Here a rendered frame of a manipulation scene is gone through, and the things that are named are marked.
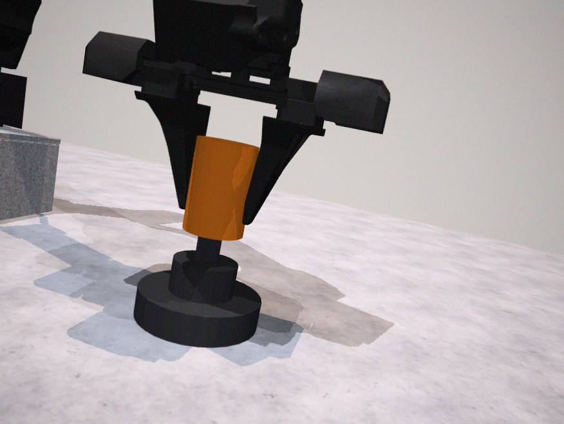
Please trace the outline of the orange cylinder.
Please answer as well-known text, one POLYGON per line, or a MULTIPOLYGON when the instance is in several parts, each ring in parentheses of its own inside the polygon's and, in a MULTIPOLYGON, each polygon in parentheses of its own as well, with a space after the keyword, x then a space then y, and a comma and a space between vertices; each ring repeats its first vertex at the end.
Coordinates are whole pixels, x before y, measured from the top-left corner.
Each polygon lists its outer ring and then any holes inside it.
POLYGON ((240 240, 245 199, 259 147, 198 135, 183 229, 213 240, 240 240))

